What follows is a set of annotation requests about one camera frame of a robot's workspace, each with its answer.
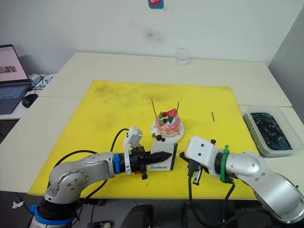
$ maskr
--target laptop keyboard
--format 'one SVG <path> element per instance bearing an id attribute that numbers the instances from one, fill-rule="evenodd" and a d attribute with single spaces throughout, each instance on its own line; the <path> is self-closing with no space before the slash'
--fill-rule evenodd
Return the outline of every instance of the laptop keyboard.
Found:
<path id="1" fill-rule="evenodd" d="M 18 98 L 26 86 L 0 88 L 0 99 Z"/>

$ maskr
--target computer mouse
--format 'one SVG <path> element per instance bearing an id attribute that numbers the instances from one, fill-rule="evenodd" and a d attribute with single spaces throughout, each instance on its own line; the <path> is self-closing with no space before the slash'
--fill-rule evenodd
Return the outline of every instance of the computer mouse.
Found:
<path id="1" fill-rule="evenodd" d="M 37 99 L 38 95 L 37 94 L 29 94 L 22 98 L 22 104 L 24 107 L 29 108 L 32 103 Z"/>

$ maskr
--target yellow mat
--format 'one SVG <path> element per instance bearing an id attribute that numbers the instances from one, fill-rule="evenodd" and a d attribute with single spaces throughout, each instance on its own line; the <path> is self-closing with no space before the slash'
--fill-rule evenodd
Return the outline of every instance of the yellow mat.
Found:
<path id="1" fill-rule="evenodd" d="M 185 151 L 190 137 L 199 135 L 204 139 L 216 139 L 216 146 L 230 145 L 230 152 L 257 152 L 250 133 L 239 112 L 232 90 L 228 87 L 159 85 L 118 83 L 95 80 L 92 82 L 81 104 L 70 119 L 53 151 L 33 183 L 31 195 L 43 195 L 48 175 L 55 163 L 64 155 L 81 149 L 96 152 L 110 151 L 113 138 L 122 128 L 137 126 L 143 132 L 140 141 L 146 151 L 151 149 L 153 139 L 150 127 L 155 119 L 150 98 L 156 112 L 176 108 L 180 102 L 179 115 L 185 126 L 185 134 L 178 142 L 178 151 Z M 123 152 L 123 137 L 116 141 L 114 152 Z M 87 156 L 75 154 L 66 161 Z M 186 199 L 188 198 L 187 163 L 177 157 L 173 171 L 148 172 L 148 179 L 141 175 L 126 176 L 125 173 L 109 179 L 95 198 L 132 199 Z M 85 197 L 100 183 L 86 188 Z M 229 184 L 203 173 L 200 185 L 193 186 L 193 197 L 197 199 L 223 199 Z M 241 181 L 236 181 L 232 199 L 254 199 L 252 190 Z"/>

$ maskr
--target laptop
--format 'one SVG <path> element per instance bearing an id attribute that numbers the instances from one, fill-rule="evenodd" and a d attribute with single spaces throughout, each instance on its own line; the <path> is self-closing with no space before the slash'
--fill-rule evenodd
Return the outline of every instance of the laptop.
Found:
<path id="1" fill-rule="evenodd" d="M 10 114 L 31 86 L 14 47 L 0 46 L 0 114 Z"/>

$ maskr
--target clear glass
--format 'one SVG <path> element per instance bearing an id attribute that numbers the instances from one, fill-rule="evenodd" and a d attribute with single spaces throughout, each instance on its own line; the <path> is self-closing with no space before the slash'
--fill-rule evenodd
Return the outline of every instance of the clear glass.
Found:
<path id="1" fill-rule="evenodd" d="M 177 48 L 175 53 L 176 63 L 186 65 L 189 61 L 188 51 L 186 48 Z"/>

